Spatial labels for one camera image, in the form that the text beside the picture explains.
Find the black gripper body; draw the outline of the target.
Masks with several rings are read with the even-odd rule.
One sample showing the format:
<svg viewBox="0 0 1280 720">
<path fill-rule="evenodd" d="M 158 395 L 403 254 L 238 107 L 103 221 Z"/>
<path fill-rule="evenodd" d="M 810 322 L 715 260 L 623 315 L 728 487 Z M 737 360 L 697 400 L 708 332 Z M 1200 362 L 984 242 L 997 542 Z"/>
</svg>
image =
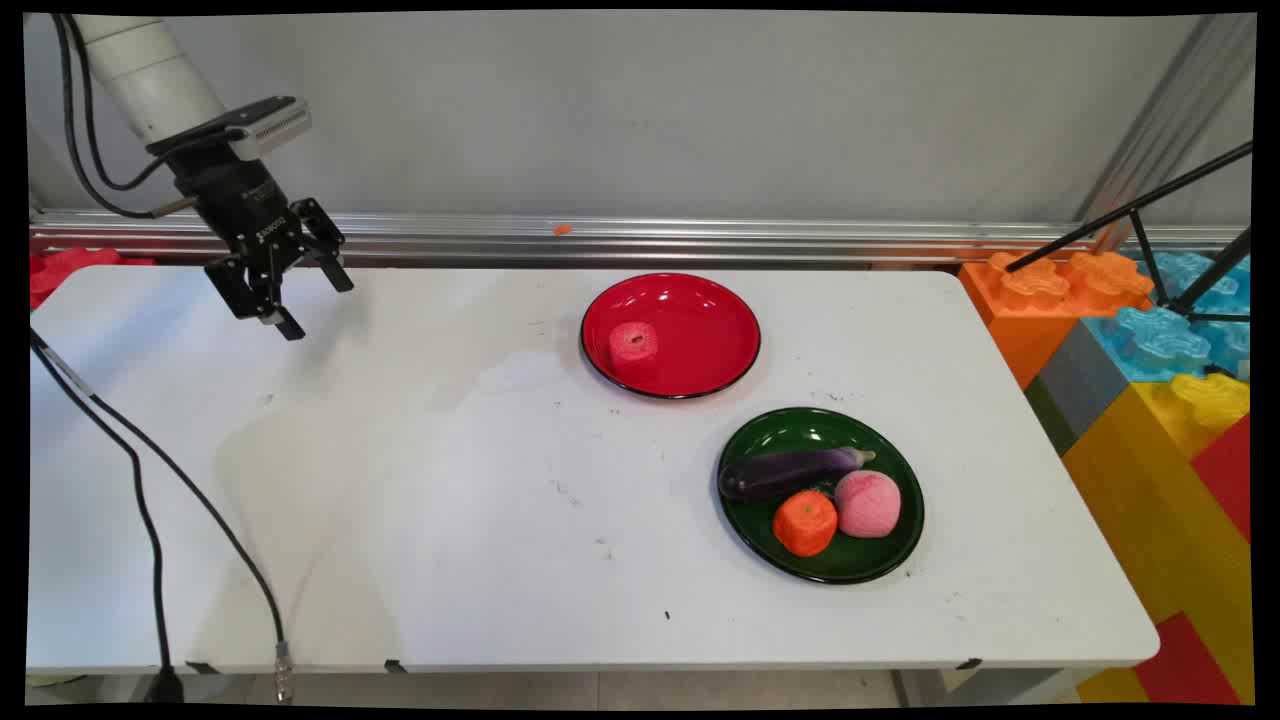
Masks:
<svg viewBox="0 0 1280 720">
<path fill-rule="evenodd" d="M 282 269 L 303 256 L 300 219 L 262 161 L 234 152 L 178 152 L 174 176 L 175 187 L 196 199 L 197 214 L 246 266 L 262 273 L 270 259 Z"/>
</svg>

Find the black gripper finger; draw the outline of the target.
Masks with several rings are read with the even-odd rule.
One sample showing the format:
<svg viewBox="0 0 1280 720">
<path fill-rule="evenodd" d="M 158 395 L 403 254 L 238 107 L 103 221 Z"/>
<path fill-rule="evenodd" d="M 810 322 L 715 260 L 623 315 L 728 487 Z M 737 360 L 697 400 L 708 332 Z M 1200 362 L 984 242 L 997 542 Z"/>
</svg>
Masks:
<svg viewBox="0 0 1280 720">
<path fill-rule="evenodd" d="M 300 222 L 296 243 L 303 258 L 315 261 L 338 293 L 355 288 L 346 272 L 342 249 L 346 236 L 315 199 L 301 199 L 291 204 L 291 213 Z"/>
<path fill-rule="evenodd" d="M 274 327 L 287 341 L 302 340 L 306 333 L 282 300 L 285 265 L 274 252 L 253 259 L 232 254 L 209 263 L 204 272 L 237 319 L 256 318 Z"/>
</svg>

